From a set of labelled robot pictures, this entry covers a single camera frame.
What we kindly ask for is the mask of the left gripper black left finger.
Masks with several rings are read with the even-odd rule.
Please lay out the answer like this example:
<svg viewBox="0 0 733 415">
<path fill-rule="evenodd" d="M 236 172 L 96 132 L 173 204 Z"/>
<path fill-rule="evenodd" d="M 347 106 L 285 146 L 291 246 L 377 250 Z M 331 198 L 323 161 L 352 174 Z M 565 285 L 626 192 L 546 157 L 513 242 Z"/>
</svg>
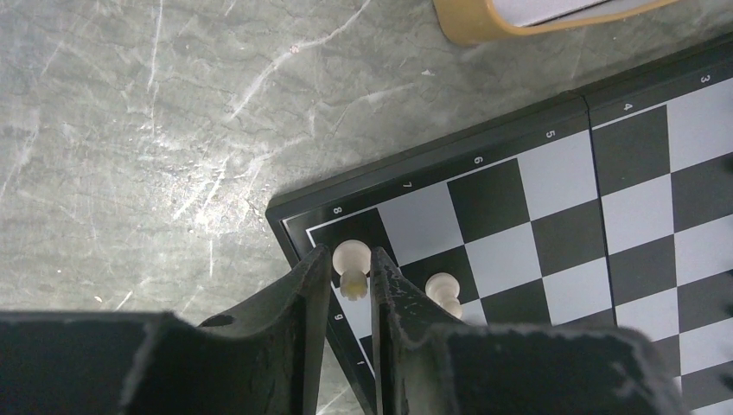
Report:
<svg viewBox="0 0 733 415">
<path fill-rule="evenodd" d="M 4 311 L 4 414 L 312 414 L 331 255 L 199 325 L 171 312 Z"/>
</svg>

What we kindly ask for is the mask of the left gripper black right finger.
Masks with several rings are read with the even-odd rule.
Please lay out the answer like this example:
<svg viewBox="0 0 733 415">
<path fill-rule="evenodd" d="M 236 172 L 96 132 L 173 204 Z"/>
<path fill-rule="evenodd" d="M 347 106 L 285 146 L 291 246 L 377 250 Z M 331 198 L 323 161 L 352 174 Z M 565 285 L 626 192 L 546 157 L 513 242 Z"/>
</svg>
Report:
<svg viewBox="0 0 733 415">
<path fill-rule="evenodd" d="M 632 329 L 470 325 L 371 253 L 379 414 L 684 414 L 655 346 Z"/>
</svg>

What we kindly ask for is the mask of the white chess rook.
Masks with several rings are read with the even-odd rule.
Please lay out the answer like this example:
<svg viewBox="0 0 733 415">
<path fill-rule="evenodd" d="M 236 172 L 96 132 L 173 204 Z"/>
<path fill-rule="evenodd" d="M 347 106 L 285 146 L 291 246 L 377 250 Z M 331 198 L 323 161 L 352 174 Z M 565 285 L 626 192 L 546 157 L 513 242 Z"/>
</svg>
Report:
<svg viewBox="0 0 733 415">
<path fill-rule="evenodd" d="M 357 301 L 367 295 L 370 259 L 368 245 L 356 239 L 346 240 L 335 248 L 333 267 L 339 275 L 340 293 L 349 301 Z"/>
</svg>

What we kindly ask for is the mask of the gold tin of white pieces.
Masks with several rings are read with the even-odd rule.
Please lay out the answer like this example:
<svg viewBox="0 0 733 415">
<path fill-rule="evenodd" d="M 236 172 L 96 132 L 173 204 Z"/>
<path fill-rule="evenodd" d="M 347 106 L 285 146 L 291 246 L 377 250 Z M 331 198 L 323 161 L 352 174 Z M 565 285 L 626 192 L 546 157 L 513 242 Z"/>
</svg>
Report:
<svg viewBox="0 0 733 415">
<path fill-rule="evenodd" d="M 673 0 L 434 0 L 444 35 L 457 45 L 613 22 L 655 10 Z"/>
</svg>

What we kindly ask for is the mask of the black white chessboard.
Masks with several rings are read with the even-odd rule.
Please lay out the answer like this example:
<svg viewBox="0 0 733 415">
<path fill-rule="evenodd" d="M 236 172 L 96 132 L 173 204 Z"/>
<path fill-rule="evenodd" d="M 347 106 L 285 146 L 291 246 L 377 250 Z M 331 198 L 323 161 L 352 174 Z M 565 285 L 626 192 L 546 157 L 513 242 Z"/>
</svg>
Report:
<svg viewBox="0 0 733 415">
<path fill-rule="evenodd" d="M 464 320 L 638 329 L 694 414 L 732 411 L 732 37 L 274 197 L 291 264 L 381 247 Z"/>
</svg>

